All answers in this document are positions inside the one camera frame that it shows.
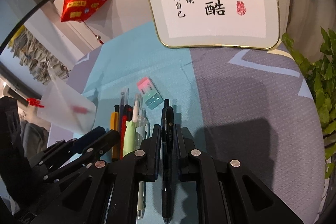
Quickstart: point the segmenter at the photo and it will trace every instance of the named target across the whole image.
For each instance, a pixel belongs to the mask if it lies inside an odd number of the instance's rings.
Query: red pen
[[[123,158],[123,148],[124,148],[124,139],[125,139],[125,132],[126,132],[126,122],[132,120],[132,107],[130,105],[125,105],[123,116],[122,116],[122,124],[121,124],[121,131],[120,131],[120,159]]]

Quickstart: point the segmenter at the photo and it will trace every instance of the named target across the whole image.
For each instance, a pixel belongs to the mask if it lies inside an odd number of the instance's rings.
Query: black pen
[[[161,114],[161,139],[162,142],[166,142],[166,131],[165,131],[165,112],[166,108],[169,107],[169,99],[165,99],[164,103],[164,108],[162,109],[162,114]]]
[[[169,100],[165,100],[164,112],[164,130],[162,137],[162,217],[165,224],[169,224],[173,216],[173,200],[172,200],[172,151],[173,151],[173,127],[174,127],[174,111],[169,106]]]

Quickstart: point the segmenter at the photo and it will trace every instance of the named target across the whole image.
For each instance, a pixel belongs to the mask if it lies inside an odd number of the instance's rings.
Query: desk
[[[284,55],[238,48],[169,49],[152,22],[105,43],[79,60],[68,84],[97,105],[95,126],[110,114],[128,87],[152,78],[176,108],[198,149],[215,159],[238,159],[304,222],[317,216],[324,185],[324,145],[319,117],[295,62]],[[147,109],[151,127],[161,105]],[[52,126],[49,145],[73,133]],[[141,223],[161,223],[161,178],[148,183]],[[178,184],[172,223],[197,223],[193,183]]]

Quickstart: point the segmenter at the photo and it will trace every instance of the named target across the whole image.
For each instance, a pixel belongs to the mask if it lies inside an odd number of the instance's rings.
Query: red zongzi ornament
[[[64,0],[61,22],[84,21],[92,16],[107,0]]]

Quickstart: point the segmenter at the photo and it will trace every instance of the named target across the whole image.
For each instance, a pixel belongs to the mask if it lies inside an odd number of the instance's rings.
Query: light blue paper
[[[106,129],[114,105],[120,103],[122,88],[129,88],[128,103],[133,106],[137,82],[148,76],[164,99],[174,108],[175,123],[187,127],[192,136],[203,128],[200,99],[190,51],[162,45],[152,22],[116,37],[102,46],[83,95],[97,106],[94,126]],[[163,104],[154,110],[146,108],[151,128],[161,124]],[[206,151],[204,133],[197,137],[196,147]],[[147,183],[146,210],[141,223],[163,223],[161,216],[161,177]],[[194,183],[178,184],[171,223],[196,223],[196,187]]]

